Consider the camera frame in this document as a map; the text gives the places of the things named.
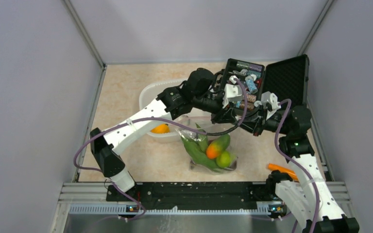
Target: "clear plastic bag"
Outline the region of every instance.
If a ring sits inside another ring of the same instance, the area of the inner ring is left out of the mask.
[[[183,116],[179,123],[207,133],[222,132],[231,124],[212,124],[210,117]],[[175,129],[190,156],[190,170],[223,174],[237,168],[237,155],[231,146],[230,135],[206,136],[183,128]]]

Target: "wall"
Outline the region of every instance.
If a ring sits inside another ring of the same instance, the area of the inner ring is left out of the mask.
[[[106,63],[292,57],[325,2],[72,0]]]
[[[47,232],[100,77],[61,1],[0,0],[0,232]]]
[[[373,232],[373,1],[337,1],[307,50],[309,100],[337,180]]]

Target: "table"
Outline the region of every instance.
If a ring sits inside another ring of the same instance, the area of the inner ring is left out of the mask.
[[[267,65],[271,62],[256,62]],[[95,113],[93,128],[110,128],[139,111],[138,98],[147,85],[164,80],[187,79],[199,67],[213,73],[224,68],[226,63],[179,63],[108,65],[101,95]],[[240,145],[237,169],[222,175],[210,175],[189,170],[189,156],[182,143],[158,143],[144,135],[121,154],[129,172],[137,182],[222,182],[265,181],[271,171],[268,163],[288,167],[285,159],[274,147],[274,133],[264,131],[254,137],[241,128],[231,133],[231,145]],[[317,155],[318,151],[311,131],[308,138]],[[98,167],[90,149],[87,148],[83,166]],[[103,182],[104,176],[96,171],[83,170],[81,182]]]

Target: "white plastic bin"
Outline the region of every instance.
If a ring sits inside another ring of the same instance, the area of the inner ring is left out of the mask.
[[[139,96],[139,109],[143,109],[153,99],[157,97],[165,88],[171,86],[180,85],[185,79],[176,79],[169,81],[156,82],[145,87]],[[193,108],[192,111],[186,114],[188,117],[210,117],[211,114],[202,110]],[[169,133],[152,133],[148,132],[148,135],[153,137],[160,143],[176,142],[180,140],[179,134],[174,130],[173,126],[170,125]]]

